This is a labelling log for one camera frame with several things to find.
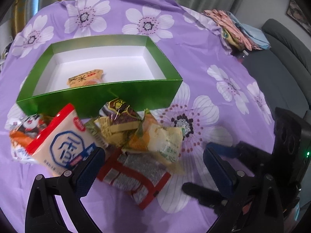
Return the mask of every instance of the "purple tablecloth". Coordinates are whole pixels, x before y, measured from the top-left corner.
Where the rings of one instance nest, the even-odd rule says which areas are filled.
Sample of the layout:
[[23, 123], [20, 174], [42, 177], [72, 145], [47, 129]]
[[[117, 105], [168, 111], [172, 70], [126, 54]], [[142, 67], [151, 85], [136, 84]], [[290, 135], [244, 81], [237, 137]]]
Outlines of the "purple tablecloth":
[[[76, 0], [43, 8], [14, 40], [0, 74], [0, 207], [18, 232], [35, 176], [50, 173], [12, 160], [8, 120], [23, 113], [15, 104], [21, 83], [54, 42], [99, 34], [149, 35], [183, 77], [168, 109], [153, 113], [163, 125], [185, 129], [180, 163], [158, 197], [141, 211], [131, 198], [95, 181], [82, 202], [103, 232], [206, 232], [217, 216], [181, 192], [185, 182], [216, 189], [203, 164], [208, 141], [232, 145], [240, 140], [272, 152], [274, 121], [257, 83], [223, 46], [211, 19], [174, 0]], [[62, 202], [69, 230], [76, 232]]]

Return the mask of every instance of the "red snack bag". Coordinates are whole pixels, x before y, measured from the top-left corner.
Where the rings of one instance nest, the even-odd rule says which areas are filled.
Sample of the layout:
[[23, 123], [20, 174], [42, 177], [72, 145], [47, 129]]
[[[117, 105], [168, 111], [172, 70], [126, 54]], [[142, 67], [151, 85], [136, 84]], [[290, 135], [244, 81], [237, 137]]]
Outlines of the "red snack bag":
[[148, 153], [115, 152], [101, 168], [97, 178], [126, 191], [145, 209], [162, 190], [171, 175]]

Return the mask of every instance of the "open box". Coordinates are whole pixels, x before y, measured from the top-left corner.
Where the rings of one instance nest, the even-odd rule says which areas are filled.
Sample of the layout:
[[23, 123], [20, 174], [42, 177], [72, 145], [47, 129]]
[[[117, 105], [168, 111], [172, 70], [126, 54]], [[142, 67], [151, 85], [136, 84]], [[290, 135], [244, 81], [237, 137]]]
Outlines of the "open box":
[[[102, 69], [103, 84], [70, 89], [70, 77]], [[168, 107], [182, 83], [171, 62], [147, 36], [101, 35], [54, 43], [27, 77], [17, 104], [26, 115], [55, 116], [72, 103], [80, 118], [96, 117], [117, 97], [136, 111]]]

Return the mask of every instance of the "gray sofa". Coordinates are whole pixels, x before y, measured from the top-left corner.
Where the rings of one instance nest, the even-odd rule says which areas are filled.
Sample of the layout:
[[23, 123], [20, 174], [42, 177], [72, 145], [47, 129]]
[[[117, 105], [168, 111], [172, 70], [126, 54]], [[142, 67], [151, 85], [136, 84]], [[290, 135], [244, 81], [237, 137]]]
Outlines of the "gray sofa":
[[[262, 31], [269, 50], [252, 51], [243, 65], [257, 80], [274, 115], [276, 107], [288, 109], [311, 124], [311, 52], [285, 26], [269, 19]], [[301, 183], [300, 207], [311, 201], [311, 166]]]

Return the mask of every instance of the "barcode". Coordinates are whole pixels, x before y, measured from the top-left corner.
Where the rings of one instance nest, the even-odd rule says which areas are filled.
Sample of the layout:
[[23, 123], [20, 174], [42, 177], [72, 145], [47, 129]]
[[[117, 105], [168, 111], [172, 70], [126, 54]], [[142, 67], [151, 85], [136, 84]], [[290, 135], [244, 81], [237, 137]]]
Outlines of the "barcode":
[[104, 177], [104, 181], [110, 184], [118, 176], [118, 174], [119, 172], [117, 170], [111, 168]]

